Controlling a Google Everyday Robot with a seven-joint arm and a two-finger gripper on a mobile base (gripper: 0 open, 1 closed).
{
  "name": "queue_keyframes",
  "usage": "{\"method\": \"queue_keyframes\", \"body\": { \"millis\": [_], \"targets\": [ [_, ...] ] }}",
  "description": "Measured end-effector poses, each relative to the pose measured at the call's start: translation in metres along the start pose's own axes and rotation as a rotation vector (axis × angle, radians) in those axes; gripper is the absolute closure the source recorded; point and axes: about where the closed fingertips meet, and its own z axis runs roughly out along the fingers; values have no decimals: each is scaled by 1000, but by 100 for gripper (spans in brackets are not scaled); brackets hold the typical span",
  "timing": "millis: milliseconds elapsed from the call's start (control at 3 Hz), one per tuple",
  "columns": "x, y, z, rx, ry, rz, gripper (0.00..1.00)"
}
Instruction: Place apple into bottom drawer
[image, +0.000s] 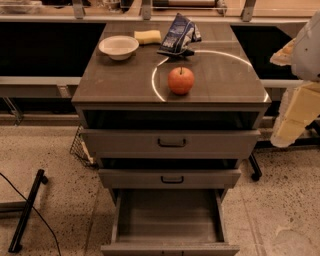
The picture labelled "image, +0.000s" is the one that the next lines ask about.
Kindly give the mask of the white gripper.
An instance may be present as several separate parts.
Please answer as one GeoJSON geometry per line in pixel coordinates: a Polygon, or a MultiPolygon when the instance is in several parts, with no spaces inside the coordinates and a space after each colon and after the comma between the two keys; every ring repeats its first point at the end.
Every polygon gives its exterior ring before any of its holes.
{"type": "Polygon", "coordinates": [[[296,40],[293,38],[274,53],[270,62],[278,66],[291,64],[295,76],[313,81],[288,88],[282,96],[271,144],[285,148],[320,115],[320,10],[299,31],[296,40]]]}

